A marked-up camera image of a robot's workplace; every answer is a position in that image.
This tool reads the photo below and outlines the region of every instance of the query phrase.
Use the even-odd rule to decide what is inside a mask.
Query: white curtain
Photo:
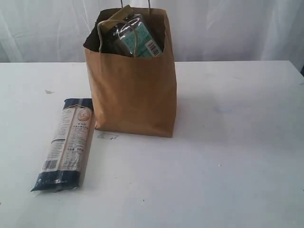
[[[147,0],[124,0],[147,7]],[[168,12],[176,61],[304,65],[304,0],[151,0]],[[83,62],[99,11],[119,0],[0,0],[0,62]]]

